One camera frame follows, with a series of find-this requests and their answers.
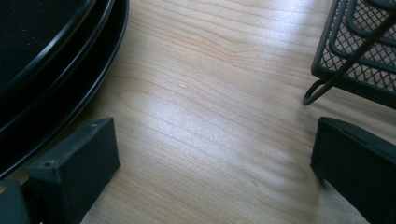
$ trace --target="light wood surface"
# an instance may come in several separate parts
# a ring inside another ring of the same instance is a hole
[[[301,104],[330,0],[130,0],[101,89],[56,141],[114,117],[121,168],[83,223],[367,223],[309,163],[321,116],[396,144],[396,112]]]

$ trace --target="wooden table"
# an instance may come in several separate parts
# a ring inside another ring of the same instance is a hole
[[[396,112],[301,101],[331,0],[131,0],[103,86],[56,141],[114,117],[121,168],[83,223],[366,223],[310,156],[321,116],[396,144]]]

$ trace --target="wood grain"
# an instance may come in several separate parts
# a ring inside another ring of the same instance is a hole
[[[65,132],[116,121],[121,168],[83,223],[366,223],[309,167],[321,116],[396,144],[394,110],[338,89],[301,104],[332,1],[130,1]]]

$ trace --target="black mesh basket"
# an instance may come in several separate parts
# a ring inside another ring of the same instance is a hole
[[[333,1],[312,64],[312,74],[320,80],[305,95],[306,105],[335,86],[396,108],[396,4],[393,1],[396,2]]]

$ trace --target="stacked black plates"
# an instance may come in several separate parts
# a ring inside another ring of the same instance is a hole
[[[0,1],[0,178],[43,148],[100,86],[128,0]]]

